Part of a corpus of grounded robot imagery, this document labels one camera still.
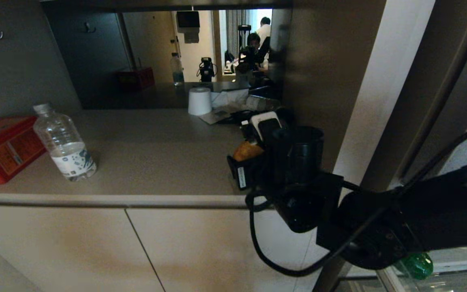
paper cup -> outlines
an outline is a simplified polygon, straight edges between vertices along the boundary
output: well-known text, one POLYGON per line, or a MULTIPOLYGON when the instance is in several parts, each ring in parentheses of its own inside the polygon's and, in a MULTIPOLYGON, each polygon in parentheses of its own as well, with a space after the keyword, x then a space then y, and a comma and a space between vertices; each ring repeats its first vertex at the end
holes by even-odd
POLYGON ((204 115, 212 111, 210 89, 196 87, 189 91, 189 114, 204 115))

cabinet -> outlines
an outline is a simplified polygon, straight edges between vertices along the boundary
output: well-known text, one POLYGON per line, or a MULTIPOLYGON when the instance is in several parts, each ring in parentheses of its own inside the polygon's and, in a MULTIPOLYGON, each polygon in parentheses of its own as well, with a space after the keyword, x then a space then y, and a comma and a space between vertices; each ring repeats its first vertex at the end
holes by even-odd
POLYGON ((0 207, 0 255, 44 292, 162 292, 123 209, 0 207))
MULTIPOLYGON (((167 292, 291 292, 296 279, 266 266, 247 210, 128 209, 167 292)), ((255 214, 257 238, 274 262, 299 269, 311 232, 293 233, 274 210, 255 214)))

beige countertop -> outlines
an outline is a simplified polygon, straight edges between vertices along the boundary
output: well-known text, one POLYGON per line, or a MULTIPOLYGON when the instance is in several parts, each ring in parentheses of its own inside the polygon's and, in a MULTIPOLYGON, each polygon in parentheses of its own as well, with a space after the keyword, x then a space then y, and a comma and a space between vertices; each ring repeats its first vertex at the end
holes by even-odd
POLYGON ((189 107, 189 90, 194 87, 208 87, 212 92, 250 88, 248 82, 185 82, 182 86, 174 83, 156 83, 148 88, 98 96, 85 102, 93 110, 111 109, 186 109, 189 107))
POLYGON ((0 185, 0 204, 242 207, 226 155, 235 125, 208 125, 186 109, 90 110, 73 116, 98 163, 67 181, 49 155, 0 185))

bottle cap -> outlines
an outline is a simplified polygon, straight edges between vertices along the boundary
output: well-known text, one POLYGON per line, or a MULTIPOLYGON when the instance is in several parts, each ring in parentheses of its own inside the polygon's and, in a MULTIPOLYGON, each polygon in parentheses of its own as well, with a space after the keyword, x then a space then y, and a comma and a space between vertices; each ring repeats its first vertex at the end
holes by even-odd
POLYGON ((38 114, 44 114, 49 111, 52 111, 52 107, 51 107, 51 104, 48 102, 48 103, 43 103, 41 105, 34 105, 34 110, 38 114))

bottle label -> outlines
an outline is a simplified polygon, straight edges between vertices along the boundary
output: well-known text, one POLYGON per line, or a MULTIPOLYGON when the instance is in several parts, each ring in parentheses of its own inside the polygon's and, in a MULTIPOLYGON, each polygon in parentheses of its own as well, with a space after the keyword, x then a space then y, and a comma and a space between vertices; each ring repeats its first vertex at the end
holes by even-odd
POLYGON ((89 170, 96 170, 96 163, 84 148, 80 152, 64 157, 52 157, 55 164, 65 177, 74 177, 85 174, 89 170))
POLYGON ((248 96, 248 98, 246 99, 246 105, 248 106, 249 109, 252 109, 254 111, 257 110, 257 107, 259 106, 259 101, 261 99, 260 98, 255 98, 253 96, 248 96))

